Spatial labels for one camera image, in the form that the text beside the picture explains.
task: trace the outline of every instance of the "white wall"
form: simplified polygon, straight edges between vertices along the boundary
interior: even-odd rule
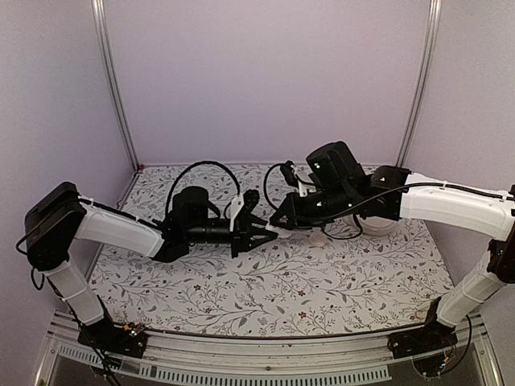
[[[143,163],[304,160],[345,140],[394,163],[429,0],[113,0],[113,57]]]
[[[129,182],[89,0],[0,11],[0,384],[31,384],[56,297],[14,251],[25,213],[58,183],[114,204]],[[93,245],[74,250],[84,266]]]
[[[443,2],[439,37],[408,167],[458,183],[509,190],[515,183],[515,2]],[[432,225],[453,280],[488,238]],[[515,384],[515,289],[482,307],[505,383]]]

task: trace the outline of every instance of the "black bracket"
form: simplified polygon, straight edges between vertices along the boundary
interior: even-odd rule
[[[504,283],[515,283],[515,225],[507,241],[491,240],[488,250],[490,263],[487,271],[495,273]]]
[[[99,300],[104,309],[104,318],[90,326],[82,326],[77,342],[95,347],[100,351],[141,359],[146,349],[148,335],[142,331],[141,326],[133,323],[115,326],[104,303],[100,298]]]
[[[424,326],[396,332],[388,337],[388,348],[395,359],[440,350],[458,343],[455,329],[444,326],[436,320],[440,299],[431,303]]]

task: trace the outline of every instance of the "leaf pattern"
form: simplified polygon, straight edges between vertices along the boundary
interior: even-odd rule
[[[163,218],[167,190],[185,166],[146,168],[124,210],[146,220]],[[242,190],[258,189],[268,166],[233,165]],[[223,208],[235,193],[214,166],[188,173],[177,186],[206,187]],[[279,173],[269,193],[280,203],[290,191]],[[254,213],[271,214],[262,200]],[[330,234],[356,229],[338,220]],[[386,237],[330,240],[322,248],[296,232],[236,259],[227,245],[198,244],[173,264],[105,246],[91,285],[119,322],[143,322],[167,331],[208,335],[299,336],[351,334],[423,322],[431,299],[452,283],[426,225],[402,220]]]

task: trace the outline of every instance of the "enclosure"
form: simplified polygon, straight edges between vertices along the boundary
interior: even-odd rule
[[[2,4],[0,384],[102,384],[66,306],[14,245],[27,211],[63,181],[96,202],[161,219],[186,166],[222,162],[263,197],[270,166],[344,141],[367,173],[402,166],[509,190],[515,6],[460,0],[76,0]],[[201,166],[220,208],[230,178]],[[279,173],[273,203],[291,191]],[[332,235],[355,229],[337,220]],[[309,242],[296,232],[232,258],[196,244],[171,264],[88,241],[70,255],[115,322],[150,328],[122,384],[421,384],[391,331],[477,263],[489,238],[421,220],[388,236]],[[435,384],[515,384],[513,288],[457,327],[459,370]]]

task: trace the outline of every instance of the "black cable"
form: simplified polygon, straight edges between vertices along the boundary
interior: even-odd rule
[[[444,368],[443,371],[440,373],[441,376],[443,376],[444,374],[447,374],[447,373],[453,371],[455,368],[457,368],[458,365],[461,362],[463,362],[463,360],[465,359],[465,356],[467,355],[468,348],[470,347],[470,343],[472,342],[472,321],[470,320],[468,315],[467,315],[467,321],[468,321],[468,341],[467,341],[467,346],[465,346],[465,350],[463,351],[463,354],[460,356],[460,358],[454,364],[454,366],[452,368]]]
[[[35,271],[35,268],[32,267],[32,269],[31,269],[32,285],[34,286],[34,288],[36,288],[38,291],[40,291],[45,286],[45,275],[41,274],[41,282],[39,283],[39,285],[37,285],[35,282],[35,279],[34,279],[34,271]]]
[[[224,218],[226,220],[228,220],[229,218],[227,217],[227,209],[229,209],[229,207],[231,206],[231,203],[232,201],[229,201],[229,203],[227,205],[225,205],[225,208],[224,208]]]
[[[325,231],[325,228],[322,228],[322,233],[331,238],[331,239],[334,239],[334,240],[352,240],[352,239],[356,239],[357,237],[361,236],[363,234],[363,227],[361,226],[361,223],[360,221],[357,219],[357,215],[354,214],[352,215],[352,219],[354,220],[354,224],[356,224],[357,228],[359,229],[359,232],[356,234],[356,235],[352,235],[352,236],[349,236],[349,237],[336,237],[336,236],[332,236],[330,234],[328,234],[326,231]]]
[[[265,200],[275,211],[279,211],[280,209],[278,207],[276,207],[272,203],[272,201],[270,200],[270,197],[268,196],[268,191],[266,189],[266,183],[268,181],[268,177],[270,176],[270,173],[272,172],[272,170],[275,169],[276,167],[280,167],[281,165],[282,165],[281,163],[276,163],[275,165],[273,165],[266,172],[265,178],[263,180],[263,194],[265,196]],[[325,216],[325,217],[304,217],[304,216],[297,216],[297,215],[295,215],[293,213],[286,213],[284,211],[281,211],[281,212],[284,213],[287,216],[290,216],[290,217],[292,217],[294,219],[302,220],[302,221],[329,221],[329,220],[337,219],[339,217],[344,217],[344,216],[347,216],[347,215],[351,215],[358,207],[366,205],[367,203],[370,203],[371,201],[379,199],[379,198],[383,197],[384,195],[388,195],[388,194],[393,193],[395,191],[408,191],[411,187],[448,187],[448,188],[456,189],[456,190],[459,190],[459,191],[466,191],[468,193],[472,193],[472,194],[476,194],[476,195],[482,195],[483,197],[489,197],[489,198],[492,198],[492,199],[503,199],[504,198],[502,195],[494,195],[493,193],[487,193],[487,192],[484,192],[484,191],[478,191],[476,189],[471,189],[470,187],[462,187],[460,185],[455,185],[455,184],[408,183],[408,184],[402,185],[400,187],[394,187],[392,189],[389,189],[388,191],[383,191],[383,192],[381,192],[381,193],[379,193],[377,195],[373,195],[372,197],[364,199],[363,201],[357,203],[356,205],[353,205],[349,209],[345,209],[345,210],[343,210],[341,212],[338,212],[338,213],[336,213],[334,215],[330,215],[330,216]],[[506,197],[506,199],[509,200],[509,201],[515,201],[515,197]]]
[[[201,166],[201,165],[214,165],[214,166],[218,166],[219,168],[221,168],[234,181],[234,185],[236,185],[237,193],[238,194],[241,193],[240,183],[238,182],[238,180],[237,180],[236,176],[234,175],[234,173],[226,165],[221,164],[221,163],[216,162],[216,161],[200,161],[200,162],[195,162],[195,163],[191,164],[190,166],[188,166],[186,169],[184,169],[181,172],[181,174],[175,179],[174,183],[171,185],[170,191],[168,192],[167,202],[165,203],[165,207],[164,207],[164,209],[165,209],[165,217],[168,214],[168,212],[170,211],[171,197],[173,195],[174,189],[177,187],[177,184],[179,183],[179,180],[188,171],[190,171],[191,169],[193,169],[193,168],[195,168],[197,166]]]

